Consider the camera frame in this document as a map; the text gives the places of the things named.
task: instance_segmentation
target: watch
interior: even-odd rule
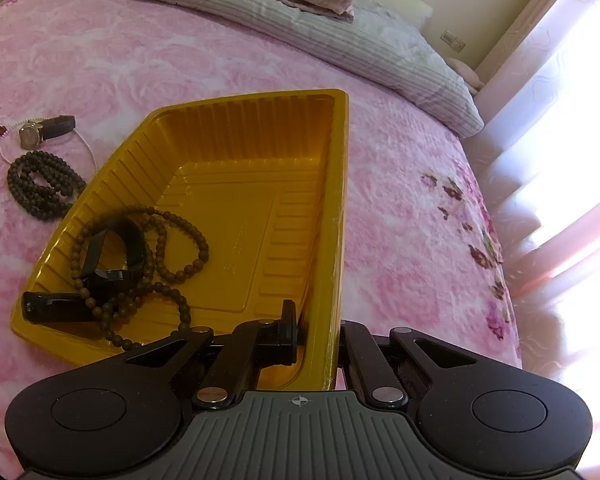
[[[27,121],[20,129],[20,147],[23,150],[35,150],[44,140],[54,139],[72,132],[75,128],[75,117],[61,115],[43,121]]]

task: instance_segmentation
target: yellow basket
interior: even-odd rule
[[[238,324],[299,310],[298,363],[263,370],[260,389],[334,385],[344,248],[348,98],[339,90],[272,92],[160,108],[116,150],[56,229],[25,290],[74,292],[70,251],[85,222],[123,205],[152,205],[196,225],[209,244],[203,271],[178,289],[192,325]],[[151,247],[155,240],[148,233]],[[122,254],[107,240],[102,261]],[[165,264],[181,269],[195,244],[170,228]],[[157,294],[116,333],[148,343],[171,333],[177,307]],[[11,329],[75,365],[120,350],[97,324],[35,325],[18,302]]]

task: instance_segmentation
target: curtain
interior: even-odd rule
[[[600,0],[532,0],[477,71],[463,142],[503,247],[523,366],[587,402],[600,478]]]

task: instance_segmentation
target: silver bolt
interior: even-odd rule
[[[391,402],[399,402],[402,400],[404,398],[404,393],[402,393],[398,388],[383,386],[382,388],[376,388],[373,390],[371,396],[378,402],[390,404]]]
[[[224,388],[217,386],[208,386],[198,390],[196,396],[202,402],[222,402],[227,398],[227,392]]]

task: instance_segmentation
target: electrical outlet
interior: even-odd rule
[[[460,52],[462,49],[464,49],[464,41],[455,38],[453,43],[451,43],[451,48],[456,52]]]
[[[440,39],[442,41],[444,41],[446,44],[451,45],[456,40],[456,37],[448,30],[445,30],[442,33],[442,36],[440,36]]]

